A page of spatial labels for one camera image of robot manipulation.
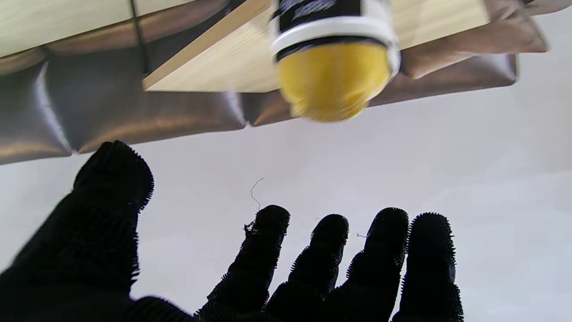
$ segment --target wooden plank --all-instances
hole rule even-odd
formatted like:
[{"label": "wooden plank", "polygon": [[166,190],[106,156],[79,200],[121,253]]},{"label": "wooden plank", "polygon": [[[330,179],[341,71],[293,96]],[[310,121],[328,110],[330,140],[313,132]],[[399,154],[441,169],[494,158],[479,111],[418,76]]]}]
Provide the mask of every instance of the wooden plank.
[{"label": "wooden plank", "polygon": [[[402,48],[489,22],[482,0],[391,0]],[[143,80],[146,91],[269,92],[271,0],[247,0]]]},{"label": "wooden plank", "polygon": [[[194,0],[136,0],[148,14]],[[0,57],[131,19],[128,0],[0,0]]]}]

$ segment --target plywood edge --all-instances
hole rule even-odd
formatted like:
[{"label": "plywood edge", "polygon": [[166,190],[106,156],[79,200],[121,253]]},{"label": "plywood edge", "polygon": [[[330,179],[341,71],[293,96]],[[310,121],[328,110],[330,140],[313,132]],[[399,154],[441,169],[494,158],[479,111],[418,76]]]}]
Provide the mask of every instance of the plywood edge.
[{"label": "plywood edge", "polygon": [[210,48],[212,45],[221,41],[236,29],[263,13],[265,10],[270,8],[270,4],[271,0],[247,0],[244,2],[144,78],[142,82],[143,89],[146,91],[153,91],[153,86],[157,82],[167,77],[189,60],[195,58],[207,48]]}]

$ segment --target glove finger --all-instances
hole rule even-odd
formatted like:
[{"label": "glove finger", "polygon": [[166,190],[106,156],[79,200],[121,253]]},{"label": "glove finger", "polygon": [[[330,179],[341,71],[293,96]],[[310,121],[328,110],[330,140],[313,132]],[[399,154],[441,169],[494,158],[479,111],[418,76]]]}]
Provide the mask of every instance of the glove finger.
[{"label": "glove finger", "polygon": [[329,296],[323,321],[388,321],[399,290],[405,259],[407,213],[380,211],[371,224],[364,249],[352,260],[347,281]]},{"label": "glove finger", "polygon": [[207,297],[200,316],[208,319],[215,311],[246,314],[263,307],[289,220],[290,214],[278,206],[268,206],[256,214],[256,219],[244,227],[246,238],[239,254]]},{"label": "glove finger", "polygon": [[455,248],[447,218],[419,215],[411,223],[407,273],[393,321],[463,321],[455,282]]},{"label": "glove finger", "polygon": [[284,322],[312,320],[335,287],[348,229],[341,215],[328,215],[318,223],[310,245],[292,265],[288,281],[276,289],[266,312]]},{"label": "glove finger", "polygon": [[137,217],[152,192],[153,175],[135,151],[119,141],[102,144],[3,276],[128,294],[139,271]]}]

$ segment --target black glove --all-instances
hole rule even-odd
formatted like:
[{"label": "black glove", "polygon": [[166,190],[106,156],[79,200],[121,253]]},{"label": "black glove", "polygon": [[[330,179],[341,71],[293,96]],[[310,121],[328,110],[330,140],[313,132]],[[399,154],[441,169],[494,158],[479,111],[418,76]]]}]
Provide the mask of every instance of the black glove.
[{"label": "black glove", "polygon": [[374,219],[348,280],[334,288],[347,239],[340,215],[322,219],[288,281],[268,298],[290,215],[262,209],[228,273],[191,316],[155,297],[133,301],[137,217],[153,191],[145,162],[121,142],[104,143],[73,191],[0,275],[2,321],[387,321],[408,250],[395,322],[462,321],[451,230],[445,217],[384,209]]},{"label": "black glove", "polygon": [[377,214],[364,249],[353,258],[347,281],[338,288],[334,285],[348,223],[340,215],[322,219],[288,281],[265,304],[288,219],[278,206],[256,215],[245,229],[235,262],[197,312],[199,321],[388,321],[406,250],[407,274],[393,321],[463,320],[447,219],[432,213],[418,216],[407,240],[407,213],[396,208]]}]

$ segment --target white wall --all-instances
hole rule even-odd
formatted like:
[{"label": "white wall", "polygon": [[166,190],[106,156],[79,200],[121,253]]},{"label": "white wall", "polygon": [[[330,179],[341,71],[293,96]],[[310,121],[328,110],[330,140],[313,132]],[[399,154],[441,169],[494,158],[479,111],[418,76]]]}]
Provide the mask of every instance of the white wall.
[{"label": "white wall", "polygon": [[[264,177],[257,198],[292,214],[272,290],[318,218],[349,219],[345,271],[363,247],[356,234],[397,206],[450,218],[467,321],[572,319],[571,18],[572,9],[538,18],[553,50],[521,55],[513,87],[372,108],[341,124],[294,120],[136,145],[156,190],[140,217],[133,295],[202,306],[238,251],[257,210],[250,188]],[[87,157],[0,167],[0,266]]]}]

